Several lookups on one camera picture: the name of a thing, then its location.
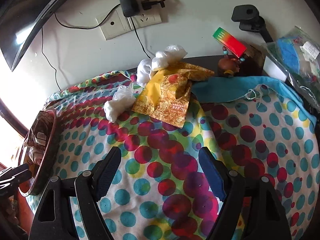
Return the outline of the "white sock bundle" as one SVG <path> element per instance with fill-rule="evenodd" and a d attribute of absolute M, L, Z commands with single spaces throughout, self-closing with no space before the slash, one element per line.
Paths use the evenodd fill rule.
<path fill-rule="evenodd" d="M 29 158 L 37 165 L 41 165 L 44 156 L 44 150 L 41 148 L 31 147 L 29 148 Z"/>

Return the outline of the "brown snack packet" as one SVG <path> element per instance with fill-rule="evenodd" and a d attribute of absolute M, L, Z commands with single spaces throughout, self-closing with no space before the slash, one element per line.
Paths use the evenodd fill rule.
<path fill-rule="evenodd" d="M 50 111 L 40 111 L 29 130 L 27 146 L 44 151 L 52 132 L 54 115 Z"/>

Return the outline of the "small plastic bag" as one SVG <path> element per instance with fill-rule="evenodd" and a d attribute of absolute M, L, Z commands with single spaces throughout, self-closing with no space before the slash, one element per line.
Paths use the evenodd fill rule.
<path fill-rule="evenodd" d="M 116 122 L 118 116 L 131 108 L 135 100 L 132 83 L 129 86 L 119 86 L 112 99 L 105 102 L 103 106 L 106 119 L 109 122 Z"/>

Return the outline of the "yellow noodle snack packet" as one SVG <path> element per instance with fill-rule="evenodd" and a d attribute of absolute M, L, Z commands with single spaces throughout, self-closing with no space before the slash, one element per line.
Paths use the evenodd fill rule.
<path fill-rule="evenodd" d="M 132 111 L 182 128 L 193 81 L 205 81 L 214 71 L 198 65 L 175 62 L 158 71 L 132 105 Z"/>

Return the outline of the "clear plastic bag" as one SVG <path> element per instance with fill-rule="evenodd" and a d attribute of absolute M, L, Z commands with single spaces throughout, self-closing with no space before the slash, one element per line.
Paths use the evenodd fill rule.
<path fill-rule="evenodd" d="M 162 51 L 158 51 L 151 61 L 151 68 L 154 72 L 167 68 L 170 64 L 183 59 L 187 55 L 185 49 L 180 45 L 167 46 Z"/>

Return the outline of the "round red rusty tray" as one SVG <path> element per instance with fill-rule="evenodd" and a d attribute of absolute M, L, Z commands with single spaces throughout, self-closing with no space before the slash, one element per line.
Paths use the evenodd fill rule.
<path fill-rule="evenodd" d="M 18 163 L 27 164 L 31 178 L 19 186 L 22 196 L 36 196 L 51 176 L 59 148 L 60 125 L 56 110 L 39 111 L 27 133 Z"/>

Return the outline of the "polka dot tablecloth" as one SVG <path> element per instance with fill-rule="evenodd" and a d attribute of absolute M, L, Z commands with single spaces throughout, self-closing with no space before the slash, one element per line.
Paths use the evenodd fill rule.
<path fill-rule="evenodd" d="M 112 71 L 52 94 L 46 104 L 61 126 L 53 175 L 76 177 L 120 148 L 120 166 L 98 203 L 115 239 L 208 236 L 222 203 L 200 166 L 202 147 L 246 178 L 267 177 L 291 237 L 302 237 L 318 198 L 319 149 L 316 125 L 292 100 L 258 85 L 231 102 L 201 103 L 193 94 L 182 128 L 132 111 L 109 122 L 104 103 L 121 85 L 132 83 L 139 95 L 135 81 L 135 74 Z"/>

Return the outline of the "blue cloth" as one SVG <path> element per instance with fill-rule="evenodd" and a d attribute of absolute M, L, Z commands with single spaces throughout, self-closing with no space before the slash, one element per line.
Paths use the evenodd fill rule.
<path fill-rule="evenodd" d="M 316 124 L 317 118 L 310 114 L 303 106 L 300 96 L 288 85 L 280 80 L 268 76 L 248 77 L 210 77 L 207 81 L 197 82 L 192 85 L 191 92 L 201 103 L 231 102 L 243 98 L 258 85 L 266 85 L 277 94 L 292 100 L 303 114 Z"/>

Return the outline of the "brown bead figurine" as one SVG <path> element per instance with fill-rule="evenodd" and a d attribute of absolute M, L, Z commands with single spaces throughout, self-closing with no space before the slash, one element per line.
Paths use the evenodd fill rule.
<path fill-rule="evenodd" d="M 229 55 L 229 51 L 225 46 L 222 47 L 223 58 L 217 64 L 218 76 L 220 77 L 233 77 L 240 71 L 240 64 L 245 61 L 244 57 L 237 58 Z"/>

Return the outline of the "clear bag with blue items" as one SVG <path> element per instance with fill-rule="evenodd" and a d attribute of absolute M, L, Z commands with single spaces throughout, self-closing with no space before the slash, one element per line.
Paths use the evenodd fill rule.
<path fill-rule="evenodd" d="M 319 43 L 295 26 L 263 47 L 295 90 L 319 111 Z"/>

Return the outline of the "curved monitor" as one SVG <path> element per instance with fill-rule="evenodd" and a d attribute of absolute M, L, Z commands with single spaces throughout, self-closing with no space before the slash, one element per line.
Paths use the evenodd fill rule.
<path fill-rule="evenodd" d="M 11 71 L 33 39 L 67 0 L 1 0 L 1 52 Z"/>

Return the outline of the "black power adapter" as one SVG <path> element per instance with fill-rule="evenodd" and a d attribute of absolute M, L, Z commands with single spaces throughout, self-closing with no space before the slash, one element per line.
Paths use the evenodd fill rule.
<path fill-rule="evenodd" d="M 136 16 L 140 13 L 137 0 L 119 0 L 123 15 L 126 18 Z"/>

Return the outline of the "black plug in socket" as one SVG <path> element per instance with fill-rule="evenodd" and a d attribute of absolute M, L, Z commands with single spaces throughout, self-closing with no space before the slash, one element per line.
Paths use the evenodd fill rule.
<path fill-rule="evenodd" d="M 158 1 L 151 1 L 151 0 L 142 0 L 141 1 L 141 6 L 143 10 L 150 10 L 154 5 L 159 4 L 161 8 L 165 7 L 165 2 L 166 0 L 158 0 Z"/>

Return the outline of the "white wall socket plate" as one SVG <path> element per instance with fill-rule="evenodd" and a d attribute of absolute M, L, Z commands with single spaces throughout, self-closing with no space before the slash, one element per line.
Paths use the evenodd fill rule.
<path fill-rule="evenodd" d="M 162 23 L 160 8 L 142 10 L 139 15 L 132 17 L 136 29 Z M 134 31 L 130 18 L 125 18 L 122 9 L 118 7 L 100 26 L 105 40 L 110 40 L 125 33 Z"/>

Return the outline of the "black clamp mount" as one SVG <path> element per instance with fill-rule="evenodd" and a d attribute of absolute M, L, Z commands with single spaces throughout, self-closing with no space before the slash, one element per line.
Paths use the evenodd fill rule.
<path fill-rule="evenodd" d="M 259 10 L 254 5 L 237 5 L 233 9 L 231 19 L 233 22 L 239 22 L 240 30 L 259 33 L 266 43 L 273 42 L 264 18 L 260 16 Z"/>

